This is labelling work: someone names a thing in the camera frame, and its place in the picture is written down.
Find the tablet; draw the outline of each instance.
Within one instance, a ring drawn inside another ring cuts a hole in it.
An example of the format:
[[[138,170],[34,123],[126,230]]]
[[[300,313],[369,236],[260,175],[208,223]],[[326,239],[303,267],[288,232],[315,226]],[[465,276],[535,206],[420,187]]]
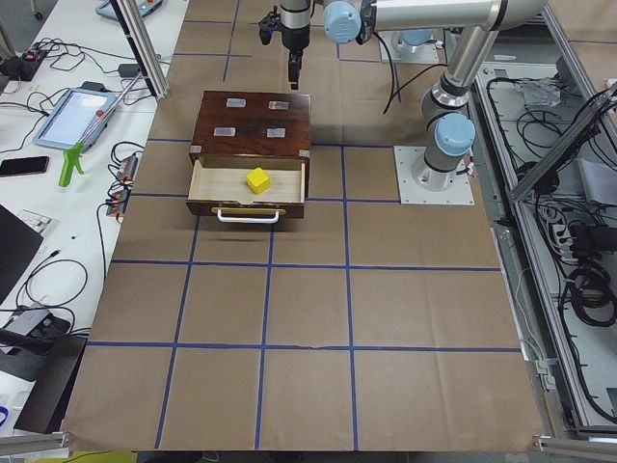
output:
[[[137,4],[137,10],[139,11],[140,16],[143,17],[156,11],[158,7],[163,4],[163,0],[152,0],[151,2],[146,0],[135,0],[135,3]],[[116,12],[114,12],[112,4],[109,0],[103,3],[100,7],[97,7],[95,11],[103,17],[118,20],[116,18]]]
[[[70,89],[60,99],[45,124],[34,138],[42,147],[68,150],[72,148],[96,122],[96,111],[107,111],[116,96],[110,93]],[[94,144],[105,124],[84,143],[84,150]]]

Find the metal base plate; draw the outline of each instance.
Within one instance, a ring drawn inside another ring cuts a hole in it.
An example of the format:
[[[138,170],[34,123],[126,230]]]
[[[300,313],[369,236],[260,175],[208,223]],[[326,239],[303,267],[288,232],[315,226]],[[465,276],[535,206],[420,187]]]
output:
[[[433,43],[426,43],[416,47],[415,53],[400,53],[394,49],[390,44],[392,43],[392,36],[395,34],[393,31],[386,31],[381,33],[382,39],[388,44],[388,49],[392,55],[392,60],[397,63],[411,63],[416,65],[434,65],[440,61],[440,57],[437,54],[437,48]],[[380,43],[379,50],[382,54],[382,61],[388,61],[388,53],[386,49]]]
[[[412,178],[412,166],[424,155],[424,150],[425,147],[394,147],[401,204],[474,205],[468,176],[455,176],[447,190],[438,192],[428,191],[416,183]],[[463,169],[465,161],[461,161],[457,170]]]

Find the smartphone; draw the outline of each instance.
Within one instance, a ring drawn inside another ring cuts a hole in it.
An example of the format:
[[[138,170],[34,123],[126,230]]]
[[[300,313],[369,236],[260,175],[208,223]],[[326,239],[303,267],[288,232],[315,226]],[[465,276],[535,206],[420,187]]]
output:
[[[47,171],[49,156],[19,157],[5,159],[0,164],[0,177],[28,176],[42,174]]]

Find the green clamp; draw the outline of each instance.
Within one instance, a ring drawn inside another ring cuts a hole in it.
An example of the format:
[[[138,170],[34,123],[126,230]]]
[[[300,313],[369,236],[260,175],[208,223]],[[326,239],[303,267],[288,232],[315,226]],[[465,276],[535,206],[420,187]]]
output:
[[[84,174],[84,170],[81,168],[81,164],[79,163],[79,158],[81,157],[81,152],[83,149],[83,143],[76,143],[72,148],[65,150],[65,164],[62,166],[62,172],[60,173],[58,185],[64,187],[70,184],[70,178],[73,176],[73,168],[77,169],[77,172],[80,175]]]

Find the white table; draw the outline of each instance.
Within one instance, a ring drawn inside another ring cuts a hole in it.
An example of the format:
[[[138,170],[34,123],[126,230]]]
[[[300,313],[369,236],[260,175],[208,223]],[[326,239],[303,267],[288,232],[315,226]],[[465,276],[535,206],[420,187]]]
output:
[[[43,38],[57,38],[109,53],[132,56],[120,25],[116,21],[95,14],[94,8],[97,5],[98,2],[85,0],[59,0],[41,29],[37,41]],[[161,55],[162,61],[169,62],[172,59],[187,5],[186,0],[165,0],[164,5],[156,13],[145,18],[154,49]],[[117,68],[118,64],[131,62],[95,53],[93,55],[108,70]],[[60,65],[69,67],[71,63],[72,61],[66,58]],[[70,72],[52,69],[49,64],[49,61],[43,62],[33,82],[24,82],[20,86],[15,83],[10,84],[6,92],[17,88],[18,90],[10,95],[0,95],[0,101],[25,102],[33,91],[51,95],[65,87],[79,87],[84,81],[100,82],[108,89],[121,90],[121,79],[117,74],[103,74],[90,61]],[[145,84],[138,83],[137,86],[144,87]],[[134,93],[131,97],[139,95],[147,93]],[[82,167],[86,174],[79,176],[75,172],[68,188],[58,186],[63,166],[63,154],[60,150],[36,146],[32,144],[31,136],[23,150],[0,154],[0,159],[37,155],[50,157],[49,168],[45,174],[0,178],[0,204],[14,214],[27,209],[57,221],[54,229],[44,239],[39,253],[24,273],[22,280],[0,306],[2,309],[14,309],[16,289],[21,286],[23,280],[52,251],[61,250],[57,259],[76,259],[88,269],[89,281],[86,288],[69,306],[76,315],[75,328],[92,325],[103,286],[103,264],[95,211],[104,201],[107,189],[113,181],[107,171],[111,147],[119,141],[144,145],[155,110],[154,98],[144,99],[133,106],[122,105],[109,121],[108,127],[97,143],[82,158]],[[23,109],[0,106],[0,150],[17,148],[39,116]],[[132,147],[120,147],[118,155],[123,158],[134,150]],[[109,261],[120,225],[115,219],[106,217],[104,211],[101,211],[100,216],[105,251]],[[44,272],[44,275],[40,274],[42,278],[37,278],[33,292],[38,297],[44,296],[47,304],[60,302],[77,292],[83,282],[82,275],[83,272],[80,273],[75,265],[52,266]],[[67,318],[67,314],[62,311],[57,312],[57,315]],[[8,313],[0,313],[0,323],[4,324],[8,317]],[[0,427],[0,437],[20,434],[13,429],[13,426],[18,411],[33,386],[34,383],[0,372],[0,406],[10,411],[7,421]]]

